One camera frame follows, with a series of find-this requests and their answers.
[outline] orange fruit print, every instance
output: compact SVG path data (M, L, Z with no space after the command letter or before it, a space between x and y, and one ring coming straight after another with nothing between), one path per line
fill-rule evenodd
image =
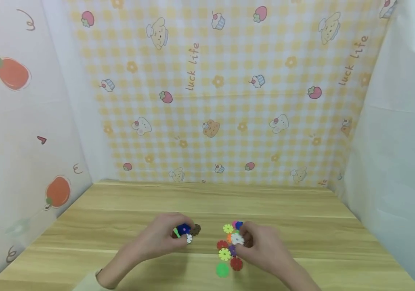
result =
M0 57L0 79L9 89L17 91L25 88L30 78L30 71L24 65L15 59Z
M46 188L45 210L51 207L59 208L63 206L70 197L70 182L64 176L57 176Z

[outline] red heart print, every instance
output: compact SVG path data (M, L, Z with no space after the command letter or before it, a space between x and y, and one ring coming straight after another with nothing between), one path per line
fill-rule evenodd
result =
M43 138L43 137L36 137L36 138L41 141L41 144L44 144L46 142L46 138Z

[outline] white backdrop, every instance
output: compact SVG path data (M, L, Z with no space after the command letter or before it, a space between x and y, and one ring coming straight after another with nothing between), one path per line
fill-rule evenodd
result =
M40 0L0 0L0 55L33 76L19 91L0 80L0 271L91 184L81 144L94 181L111 171L100 160L110 153L95 142L103 132L63 4L43 5L45 11ZM17 9L32 16L34 31ZM75 174L76 163L82 174ZM44 211L45 189L57 175L69 179L70 199ZM400 2L392 16L337 190L415 279L414 0Z
M342 181L343 201L415 279L415 0L392 15Z
M41 1L0 0L0 272L90 185Z

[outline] checkered fabric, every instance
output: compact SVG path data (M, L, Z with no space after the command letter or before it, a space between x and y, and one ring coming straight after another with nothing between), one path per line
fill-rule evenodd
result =
M110 178L327 186L387 19L378 0L64 0Z

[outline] wooden table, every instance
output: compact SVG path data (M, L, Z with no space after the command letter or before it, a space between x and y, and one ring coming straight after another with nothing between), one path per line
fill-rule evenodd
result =
M233 220L278 227L323 290L415 290L410 276L329 190L101 181L0 273L0 291L72 290L165 211L189 215L201 233L183 251L137 266L117 290L286 290L248 264L217 277L216 243Z

